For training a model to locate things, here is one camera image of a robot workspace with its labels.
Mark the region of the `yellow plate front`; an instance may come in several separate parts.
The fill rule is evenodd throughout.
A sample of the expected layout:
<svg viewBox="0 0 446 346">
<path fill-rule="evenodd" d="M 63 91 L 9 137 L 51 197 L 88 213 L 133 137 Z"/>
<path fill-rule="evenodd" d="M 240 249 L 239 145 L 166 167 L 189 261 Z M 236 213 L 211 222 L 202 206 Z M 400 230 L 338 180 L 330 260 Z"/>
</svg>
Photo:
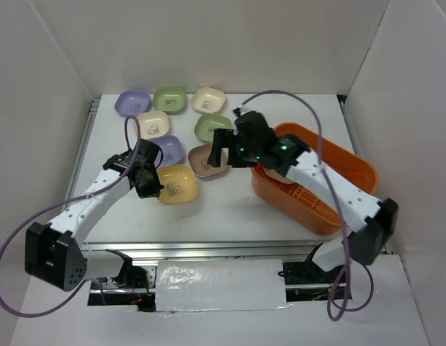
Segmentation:
<svg viewBox="0 0 446 346">
<path fill-rule="evenodd" d="M 157 170 L 160 183 L 164 186 L 158 197 L 165 205 L 178 205 L 193 201 L 198 194 L 197 181 L 186 165 L 172 165 Z"/>
</svg>

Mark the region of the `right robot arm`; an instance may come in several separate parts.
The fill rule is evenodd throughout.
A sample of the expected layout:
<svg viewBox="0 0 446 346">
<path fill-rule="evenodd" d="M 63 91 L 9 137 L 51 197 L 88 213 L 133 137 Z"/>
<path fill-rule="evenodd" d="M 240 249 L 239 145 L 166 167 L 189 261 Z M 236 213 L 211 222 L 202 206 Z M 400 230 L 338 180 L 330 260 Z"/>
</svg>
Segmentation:
<svg viewBox="0 0 446 346">
<path fill-rule="evenodd" d="M 381 200 L 356 186 L 327 165 L 317 148 L 288 132 L 277 135 L 264 116 L 248 111 L 238 116 L 235 129 L 216 128 L 208 165 L 219 167 L 223 149 L 228 149 L 228 165 L 233 168 L 258 165 L 306 188 L 337 212 L 344 224 L 340 240 L 319 246 L 306 264 L 313 282 L 324 281 L 335 267 L 351 260 L 372 265 L 392 237 L 398 203 Z"/>
</svg>

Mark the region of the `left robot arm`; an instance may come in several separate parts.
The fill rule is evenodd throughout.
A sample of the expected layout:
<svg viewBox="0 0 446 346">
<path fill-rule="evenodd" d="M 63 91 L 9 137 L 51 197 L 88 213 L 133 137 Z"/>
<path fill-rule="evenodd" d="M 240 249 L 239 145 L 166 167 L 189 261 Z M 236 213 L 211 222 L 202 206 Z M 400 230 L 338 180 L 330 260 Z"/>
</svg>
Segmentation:
<svg viewBox="0 0 446 346">
<path fill-rule="evenodd" d="M 114 249 L 83 253 L 81 246 L 106 212 L 131 190 L 141 199 L 160 195 L 163 185 L 154 162 L 162 156 L 158 145 L 141 139 L 134 150 L 109 158 L 79 200 L 67 203 L 46 224 L 31 224 L 26 231 L 25 272 L 66 292 L 83 280 L 97 278 L 109 278 L 119 288 L 129 286 L 139 272 L 131 257 Z"/>
</svg>

